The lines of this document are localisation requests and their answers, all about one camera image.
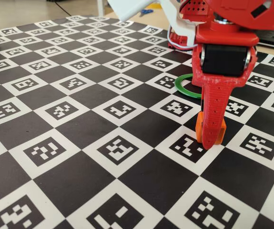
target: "table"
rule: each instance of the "table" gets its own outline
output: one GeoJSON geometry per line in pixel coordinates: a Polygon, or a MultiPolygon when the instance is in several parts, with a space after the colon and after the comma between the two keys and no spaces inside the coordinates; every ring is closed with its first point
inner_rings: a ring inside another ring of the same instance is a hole
{"type": "MultiPolygon", "coordinates": [[[[114,12],[107,14],[106,17],[118,18],[114,12]]],[[[162,9],[154,9],[154,13],[144,15],[143,17],[140,17],[139,14],[137,14],[133,16],[130,20],[138,23],[157,26],[165,30],[167,30],[169,26],[169,22],[162,9]]],[[[274,48],[270,48],[262,45],[257,45],[256,48],[259,52],[264,52],[264,53],[269,53],[274,55],[274,48]]]]}

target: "electrical wire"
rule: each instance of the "electrical wire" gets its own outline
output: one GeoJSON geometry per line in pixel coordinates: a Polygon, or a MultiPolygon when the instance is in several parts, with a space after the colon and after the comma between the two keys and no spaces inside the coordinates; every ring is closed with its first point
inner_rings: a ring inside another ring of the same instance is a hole
{"type": "Polygon", "coordinates": [[[189,79],[189,78],[192,78],[193,77],[193,74],[185,74],[185,75],[182,75],[182,76],[179,76],[176,80],[175,80],[175,87],[176,89],[181,92],[182,94],[184,95],[187,95],[189,97],[192,97],[192,98],[196,98],[196,99],[201,99],[202,98],[202,94],[198,94],[198,93],[195,93],[195,92],[191,92],[189,90],[186,90],[182,85],[181,85],[181,82],[185,79],[189,79]]]}
{"type": "Polygon", "coordinates": [[[61,6],[56,2],[56,0],[54,0],[54,3],[55,3],[58,7],[60,7],[65,13],[67,13],[67,14],[71,17],[71,14],[69,14],[63,7],[61,7],[61,6]]]}

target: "checkerboard mat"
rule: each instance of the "checkerboard mat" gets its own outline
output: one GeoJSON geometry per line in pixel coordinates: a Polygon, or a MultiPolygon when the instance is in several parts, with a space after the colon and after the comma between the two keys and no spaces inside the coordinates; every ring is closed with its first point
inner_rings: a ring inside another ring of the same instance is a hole
{"type": "Polygon", "coordinates": [[[274,229],[274,56],[205,150],[200,100],[174,87],[191,55],[166,34],[93,16],[0,30],[0,229],[274,229]]]}

